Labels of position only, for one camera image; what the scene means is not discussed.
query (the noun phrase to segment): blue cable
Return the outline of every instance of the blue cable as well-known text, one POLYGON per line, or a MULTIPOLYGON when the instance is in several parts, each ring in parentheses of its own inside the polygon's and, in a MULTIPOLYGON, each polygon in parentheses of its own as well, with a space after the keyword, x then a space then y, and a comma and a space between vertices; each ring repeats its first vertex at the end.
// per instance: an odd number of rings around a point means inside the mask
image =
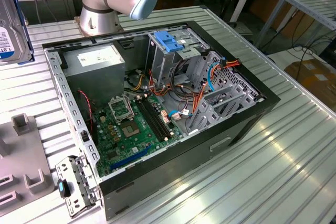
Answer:
POLYGON ((172 110, 172 111, 169 113, 168 116, 171 118, 172 115, 175 114, 175 113, 179 113, 179 111, 178 111, 178 110, 172 110))
POLYGON ((211 88, 212 91, 215 91, 215 88, 214 88, 214 86, 212 85, 212 82, 211 82, 211 70, 214 66, 216 66, 218 64, 219 64, 218 62, 213 63, 213 64, 210 65, 210 67, 208 69, 207 81, 208 81, 208 85, 209 85, 209 87, 211 88))
POLYGON ((178 111, 178 110, 172 110, 170 113, 169 113, 169 117, 171 118, 172 117, 172 115, 173 114, 175 114, 175 113, 178 113, 178 114, 180 114, 180 115, 184 115, 182 112, 180 112, 180 111, 178 111))

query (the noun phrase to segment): motherboard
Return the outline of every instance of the motherboard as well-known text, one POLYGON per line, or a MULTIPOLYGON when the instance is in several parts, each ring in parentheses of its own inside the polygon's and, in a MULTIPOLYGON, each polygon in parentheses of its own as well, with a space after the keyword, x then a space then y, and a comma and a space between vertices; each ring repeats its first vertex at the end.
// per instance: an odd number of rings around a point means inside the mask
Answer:
POLYGON ((155 96, 143 100, 126 99, 126 102, 119 99, 95 112, 99 176, 106 176, 183 138, 179 128, 166 115, 155 96), (121 120, 123 114, 134 117, 121 120))

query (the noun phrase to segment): yellow cable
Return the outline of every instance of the yellow cable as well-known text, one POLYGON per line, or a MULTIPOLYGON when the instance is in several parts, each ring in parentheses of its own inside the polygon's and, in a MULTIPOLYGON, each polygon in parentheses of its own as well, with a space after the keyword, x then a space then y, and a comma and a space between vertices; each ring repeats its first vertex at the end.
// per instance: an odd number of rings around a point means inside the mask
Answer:
POLYGON ((138 83, 138 85, 134 88, 134 89, 132 89, 132 90, 138 90, 139 88, 140 88, 140 86, 141 86, 141 83, 142 83, 142 77, 143 77, 143 74, 141 74, 140 75, 140 80, 139 80, 139 83, 138 83))

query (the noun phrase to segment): cardboard box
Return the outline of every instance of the cardboard box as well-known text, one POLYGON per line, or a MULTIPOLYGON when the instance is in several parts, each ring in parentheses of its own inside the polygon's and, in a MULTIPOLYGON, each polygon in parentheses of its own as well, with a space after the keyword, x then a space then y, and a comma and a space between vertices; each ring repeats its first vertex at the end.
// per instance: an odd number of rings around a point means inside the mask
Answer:
MULTIPOLYGON (((285 72, 294 79, 300 62, 293 62, 285 72)), ((298 82, 315 95, 321 102, 336 111, 336 70, 326 67, 319 60, 305 60, 301 64, 298 82)))

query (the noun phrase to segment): aluminum table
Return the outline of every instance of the aluminum table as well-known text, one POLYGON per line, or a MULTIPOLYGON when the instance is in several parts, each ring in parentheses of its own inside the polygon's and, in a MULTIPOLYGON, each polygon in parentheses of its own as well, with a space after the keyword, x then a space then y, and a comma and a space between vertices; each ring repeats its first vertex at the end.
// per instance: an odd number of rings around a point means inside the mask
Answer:
MULTIPOLYGON (((336 115, 208 9, 120 16, 125 30, 197 21, 281 101, 238 144, 144 199, 109 223, 329 223, 336 213, 336 115)), ((74 21, 29 27, 36 61, 0 67, 0 123, 34 115, 54 182, 55 165, 78 154, 41 44, 79 38, 74 21)), ((71 220, 58 191, 0 223, 105 223, 99 206, 71 220)))
MULTIPOLYGON (((263 41, 266 32, 274 22, 275 18, 278 16, 281 11, 284 3, 289 3, 292 5, 292 8, 283 19, 281 24, 278 27, 278 31, 286 25, 290 17, 294 14, 296 9, 304 12, 309 15, 316 21, 320 22, 322 25, 328 27, 330 30, 336 29, 335 13, 336 13, 336 0, 279 0, 278 4, 274 8, 273 12, 266 21, 264 27, 259 33, 258 40, 255 43, 256 47, 259 47, 260 43, 263 41)), ((319 26, 317 30, 313 32, 315 35, 317 31, 321 28, 319 26)))

